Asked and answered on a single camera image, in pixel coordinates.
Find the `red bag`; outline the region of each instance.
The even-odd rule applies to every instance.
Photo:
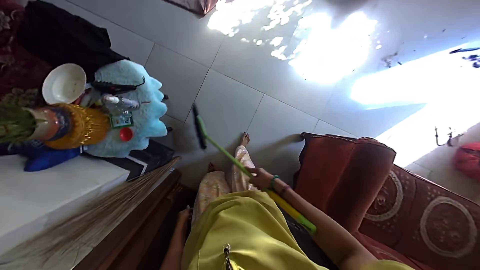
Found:
[[[453,163],[457,170],[480,181],[480,142],[460,146]]]

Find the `zipper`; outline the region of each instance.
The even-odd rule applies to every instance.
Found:
[[[232,270],[232,264],[230,263],[230,244],[225,244],[223,254],[225,255],[225,269]]]

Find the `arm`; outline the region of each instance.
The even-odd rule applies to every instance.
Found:
[[[273,175],[262,168],[247,169],[257,174],[250,179],[252,184],[259,188],[270,187]],[[275,179],[274,189],[277,193],[281,192],[284,186],[287,184],[280,179]],[[340,270],[357,270],[363,264],[376,260],[347,230],[300,197],[291,188],[283,194],[283,199],[317,226],[317,232],[312,235],[313,240]]]
[[[180,270],[183,247],[185,246],[185,234],[187,232],[188,221],[191,217],[191,210],[185,209],[179,213],[177,226],[170,240],[167,254],[163,258],[160,270]]]

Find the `tiled floor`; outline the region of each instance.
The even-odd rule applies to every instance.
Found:
[[[399,73],[354,97],[358,79],[389,62],[392,71],[413,70],[405,63],[480,37],[475,0],[220,0],[203,18],[162,0],[48,1],[107,28],[115,51],[163,83],[170,99],[162,120],[175,130],[160,140],[184,157],[182,181],[193,188],[209,161],[228,166],[212,146],[199,150],[193,102],[219,144],[233,151],[247,131],[256,166],[289,181],[303,147],[299,133],[378,137],[437,94]],[[431,68],[417,64],[411,73]],[[437,85],[447,77],[425,76]],[[417,101],[417,93],[426,98]],[[396,148],[399,157],[411,150]]]
[[[458,140],[454,140],[453,147],[438,147],[406,166],[406,169],[480,204],[480,182],[456,170],[452,163],[460,145],[478,141],[480,123],[471,127]]]

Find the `broom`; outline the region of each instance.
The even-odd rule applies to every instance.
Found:
[[[195,130],[197,131],[197,137],[200,143],[200,147],[202,149],[207,148],[206,141],[209,141],[213,144],[220,152],[222,152],[229,160],[235,164],[244,174],[248,177],[253,178],[253,174],[251,174],[247,169],[234,158],[230,153],[228,153],[223,147],[218,145],[216,141],[214,141],[210,136],[208,136],[207,131],[205,129],[205,124],[198,113],[197,106],[195,103],[193,104],[193,116],[195,118]],[[295,210],[288,202],[282,199],[279,195],[273,192],[270,189],[264,189],[264,191],[270,196],[270,198],[276,202],[285,212],[287,212],[291,217],[293,217],[300,225],[302,225],[310,234],[313,234],[317,231],[317,227],[311,223],[306,217],[300,214],[297,210]]]
[[[134,182],[119,185],[94,199],[69,218],[51,226],[40,235],[23,242],[0,257],[0,269],[42,269],[59,254],[60,259],[81,246],[96,246],[120,221],[140,203],[162,175],[181,159],[139,176]]]

